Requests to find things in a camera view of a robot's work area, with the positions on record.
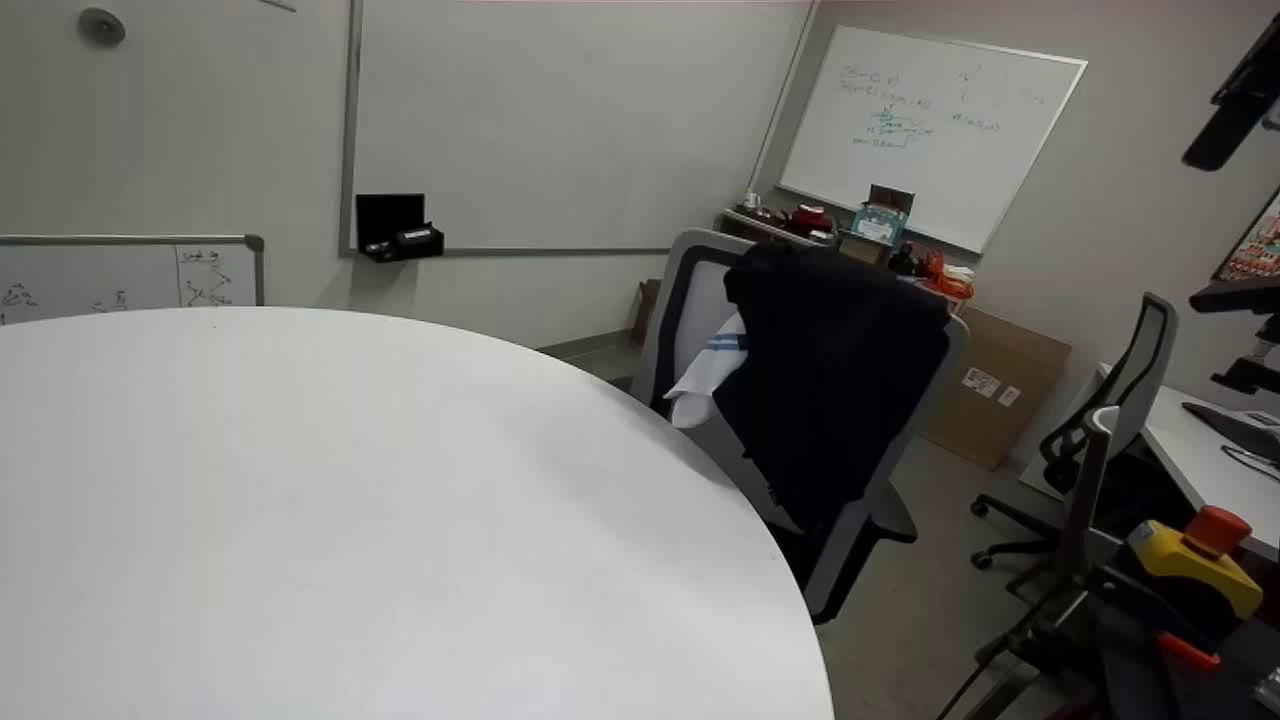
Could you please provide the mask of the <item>black towel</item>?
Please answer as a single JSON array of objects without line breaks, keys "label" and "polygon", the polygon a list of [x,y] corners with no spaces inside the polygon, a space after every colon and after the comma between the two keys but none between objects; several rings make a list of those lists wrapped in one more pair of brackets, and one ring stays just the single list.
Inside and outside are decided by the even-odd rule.
[{"label": "black towel", "polygon": [[860,498],[948,356],[948,303],[884,269],[817,248],[750,248],[724,293],[744,364],[718,414],[800,529]]}]

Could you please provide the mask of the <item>white blue-striped towel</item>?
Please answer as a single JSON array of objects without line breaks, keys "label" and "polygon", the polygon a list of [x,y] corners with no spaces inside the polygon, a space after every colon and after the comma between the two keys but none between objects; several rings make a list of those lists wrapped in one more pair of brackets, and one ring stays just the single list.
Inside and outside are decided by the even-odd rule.
[{"label": "white blue-striped towel", "polygon": [[697,428],[710,414],[710,400],[718,384],[747,358],[747,327],[744,316],[732,311],[693,356],[678,378],[665,393],[666,421],[675,428]]}]

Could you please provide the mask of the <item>grey mesh office chair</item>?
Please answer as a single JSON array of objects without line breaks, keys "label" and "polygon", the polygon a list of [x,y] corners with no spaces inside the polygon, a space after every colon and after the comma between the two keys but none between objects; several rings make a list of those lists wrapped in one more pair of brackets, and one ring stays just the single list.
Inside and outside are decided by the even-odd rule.
[{"label": "grey mesh office chair", "polygon": [[[744,234],[709,233],[709,228],[675,234],[665,280],[654,287],[654,308],[653,308],[634,378],[630,378],[630,394],[653,411],[661,411],[665,421],[666,421],[665,393],[678,378],[678,372],[693,364],[702,340],[734,311],[734,303],[724,293],[724,276],[750,248],[803,248],[803,244],[764,244],[764,240],[744,240]],[[796,577],[807,617],[817,622],[826,622],[840,617],[849,588],[854,584],[860,568],[884,541],[900,541],[900,544],[914,541],[913,515],[893,489],[893,470],[914,424],[928,414],[928,405],[945,384],[961,349],[962,349],[962,319],[948,308],[948,356],[939,372],[933,374],[904,430],[888,445],[863,496],[842,504],[840,515],[824,529],[800,529],[787,518],[764,470],[747,461],[744,445],[718,414],[717,400],[702,424],[678,428],[747,493],[747,504],[761,510],[764,529],[781,544],[787,572]]]}]

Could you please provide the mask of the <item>black office chair right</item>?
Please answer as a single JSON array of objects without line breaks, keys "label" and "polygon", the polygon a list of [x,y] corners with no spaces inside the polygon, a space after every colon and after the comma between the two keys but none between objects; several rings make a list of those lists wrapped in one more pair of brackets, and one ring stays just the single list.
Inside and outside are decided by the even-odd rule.
[{"label": "black office chair right", "polygon": [[1001,510],[1029,529],[1029,541],[974,546],[969,554],[972,568],[988,572],[1001,554],[1033,554],[1033,572],[1041,572],[1053,565],[1073,565],[1082,550],[1108,461],[1139,434],[1163,384],[1177,330],[1177,308],[1163,295],[1142,293],[1122,350],[1100,372],[1091,393],[1034,445],[1045,485],[1066,498],[1063,515],[1048,522],[1001,496],[978,493],[969,510]]}]

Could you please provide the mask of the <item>black marker tray holder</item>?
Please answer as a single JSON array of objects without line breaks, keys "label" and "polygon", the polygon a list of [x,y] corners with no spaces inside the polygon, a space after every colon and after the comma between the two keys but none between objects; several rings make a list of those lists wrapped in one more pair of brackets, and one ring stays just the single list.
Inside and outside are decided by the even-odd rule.
[{"label": "black marker tray holder", "polygon": [[445,233],[424,215],[419,191],[364,191],[355,200],[355,251],[374,265],[428,261]]}]

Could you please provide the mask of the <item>orange object on shelf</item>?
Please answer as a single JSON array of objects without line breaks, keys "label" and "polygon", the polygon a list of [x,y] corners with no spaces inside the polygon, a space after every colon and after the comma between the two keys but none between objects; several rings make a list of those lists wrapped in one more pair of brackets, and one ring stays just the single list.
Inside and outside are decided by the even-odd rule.
[{"label": "orange object on shelf", "polygon": [[961,265],[948,265],[945,256],[928,256],[918,265],[918,276],[933,293],[948,295],[948,298],[972,298],[974,295],[974,282],[972,282],[972,272],[961,269]]}]

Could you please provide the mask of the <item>cardboard box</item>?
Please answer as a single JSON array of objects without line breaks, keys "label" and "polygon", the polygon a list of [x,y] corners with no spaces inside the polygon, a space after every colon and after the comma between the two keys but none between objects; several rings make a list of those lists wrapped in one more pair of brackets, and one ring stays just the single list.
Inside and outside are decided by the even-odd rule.
[{"label": "cardboard box", "polygon": [[978,308],[962,308],[961,319],[969,343],[922,421],[922,441],[974,469],[1001,469],[1063,378],[1073,349]]}]

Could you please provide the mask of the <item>yellow red emergency stop button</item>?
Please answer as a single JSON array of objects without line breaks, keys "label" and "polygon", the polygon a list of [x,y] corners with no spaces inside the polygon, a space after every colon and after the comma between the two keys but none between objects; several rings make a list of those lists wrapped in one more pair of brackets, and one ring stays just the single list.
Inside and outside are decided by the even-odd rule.
[{"label": "yellow red emergency stop button", "polygon": [[1128,550],[1154,580],[1190,580],[1212,588],[1241,619],[1263,604],[1263,588],[1232,559],[1253,522],[1227,509],[1202,504],[1184,529],[1142,518],[1128,531]]}]

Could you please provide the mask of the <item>white desk right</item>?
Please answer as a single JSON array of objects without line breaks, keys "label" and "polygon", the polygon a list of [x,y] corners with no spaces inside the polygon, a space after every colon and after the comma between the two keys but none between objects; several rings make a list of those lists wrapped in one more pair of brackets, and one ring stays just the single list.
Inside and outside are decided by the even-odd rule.
[{"label": "white desk right", "polygon": [[1227,455],[1227,441],[1190,414],[1190,394],[1159,387],[1139,428],[1189,504],[1216,504],[1253,522],[1242,546],[1280,559],[1280,485]]}]

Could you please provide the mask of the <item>small whiteboard on left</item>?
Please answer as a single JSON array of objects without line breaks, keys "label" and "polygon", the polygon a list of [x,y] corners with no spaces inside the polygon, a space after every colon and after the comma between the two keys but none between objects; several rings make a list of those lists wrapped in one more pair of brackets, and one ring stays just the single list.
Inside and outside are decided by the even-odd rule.
[{"label": "small whiteboard on left", "polygon": [[261,298],[261,234],[204,233],[0,240],[0,324],[134,308],[225,308]]}]

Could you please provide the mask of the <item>computer monitor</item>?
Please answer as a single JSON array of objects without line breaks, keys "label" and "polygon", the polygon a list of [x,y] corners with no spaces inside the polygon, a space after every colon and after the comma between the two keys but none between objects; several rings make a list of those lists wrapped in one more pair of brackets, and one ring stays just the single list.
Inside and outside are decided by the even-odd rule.
[{"label": "computer monitor", "polygon": [[1242,234],[1190,295],[1194,311],[1274,311],[1280,308],[1280,188],[1246,219]]}]

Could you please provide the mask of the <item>large wall whiteboard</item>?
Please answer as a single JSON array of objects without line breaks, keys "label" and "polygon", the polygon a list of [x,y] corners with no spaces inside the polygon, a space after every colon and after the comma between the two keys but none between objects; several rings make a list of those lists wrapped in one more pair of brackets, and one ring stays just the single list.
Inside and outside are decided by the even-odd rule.
[{"label": "large wall whiteboard", "polygon": [[438,256],[643,256],[756,175],[817,0],[350,0],[350,244],[419,191]]}]

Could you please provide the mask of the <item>small picture frame box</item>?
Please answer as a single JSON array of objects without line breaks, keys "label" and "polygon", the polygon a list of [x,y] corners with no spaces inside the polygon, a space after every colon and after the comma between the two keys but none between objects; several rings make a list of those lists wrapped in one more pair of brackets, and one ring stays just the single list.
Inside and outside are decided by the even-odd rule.
[{"label": "small picture frame box", "polygon": [[871,182],[860,207],[849,215],[840,248],[871,256],[893,251],[909,228],[913,205],[913,191]]}]

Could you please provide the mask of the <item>angled whiteboard on right wall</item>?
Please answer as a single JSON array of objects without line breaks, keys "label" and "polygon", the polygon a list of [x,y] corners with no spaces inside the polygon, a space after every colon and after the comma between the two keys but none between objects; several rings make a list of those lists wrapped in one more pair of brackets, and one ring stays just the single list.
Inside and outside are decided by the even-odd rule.
[{"label": "angled whiteboard on right wall", "polygon": [[1075,55],[840,22],[781,182],[835,207],[896,188],[914,233],[983,251],[1078,74]]}]

